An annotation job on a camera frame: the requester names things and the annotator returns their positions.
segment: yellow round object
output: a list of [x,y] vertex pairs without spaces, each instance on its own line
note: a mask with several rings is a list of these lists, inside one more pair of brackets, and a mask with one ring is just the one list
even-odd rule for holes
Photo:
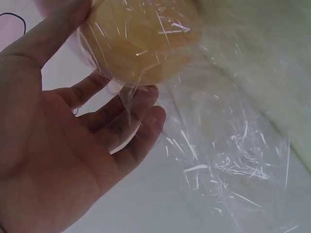
[[199,16],[191,0],[97,0],[80,28],[83,48],[109,78],[153,85],[192,60]]

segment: plastic wrap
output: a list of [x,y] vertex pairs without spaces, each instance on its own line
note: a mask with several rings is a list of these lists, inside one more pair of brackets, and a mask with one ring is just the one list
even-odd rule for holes
[[136,90],[158,84],[167,156],[238,233],[298,227],[283,207],[291,148],[310,168],[308,9],[303,0],[95,0],[78,31],[90,65],[116,92],[129,87],[120,94],[129,113]]

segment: finger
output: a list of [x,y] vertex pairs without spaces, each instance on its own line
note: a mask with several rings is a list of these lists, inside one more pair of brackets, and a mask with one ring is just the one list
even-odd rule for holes
[[163,108],[152,107],[132,141],[124,149],[113,154],[122,178],[134,170],[149,153],[163,131],[165,118]]
[[92,0],[66,2],[53,15],[7,47],[2,55],[23,56],[42,68],[84,21],[91,3]]
[[109,79],[94,71],[81,82],[70,88],[60,88],[52,92],[58,94],[71,109],[81,107],[110,82]]
[[120,94],[115,96],[105,106],[94,113],[88,113],[79,117],[82,125],[89,128],[91,132],[96,132],[102,127],[107,127],[115,121],[124,111],[122,99],[124,97],[131,98],[130,87],[123,87]]
[[123,144],[138,128],[145,113],[155,104],[157,97],[158,89],[155,86],[138,90],[132,101],[130,113],[124,111],[108,127],[95,133],[99,142],[110,150]]

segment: black line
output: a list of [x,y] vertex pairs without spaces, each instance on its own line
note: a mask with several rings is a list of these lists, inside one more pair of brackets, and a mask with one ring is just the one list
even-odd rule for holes
[[26,21],[22,17],[14,14],[14,13],[11,13],[11,12],[2,13],[2,14],[0,14],[0,17],[4,16],[4,15],[10,15],[10,16],[15,16],[15,17],[19,18],[23,22],[23,24],[24,24],[24,34],[26,34],[27,25],[26,25]]

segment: hand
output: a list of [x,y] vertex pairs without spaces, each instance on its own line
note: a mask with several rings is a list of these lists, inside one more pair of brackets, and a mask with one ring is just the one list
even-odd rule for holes
[[42,91],[42,67],[90,6],[69,1],[0,53],[0,224],[8,233],[65,230],[144,159],[163,129],[154,86],[135,94],[130,124],[119,96],[97,112],[72,113],[108,83],[96,72],[72,88]]

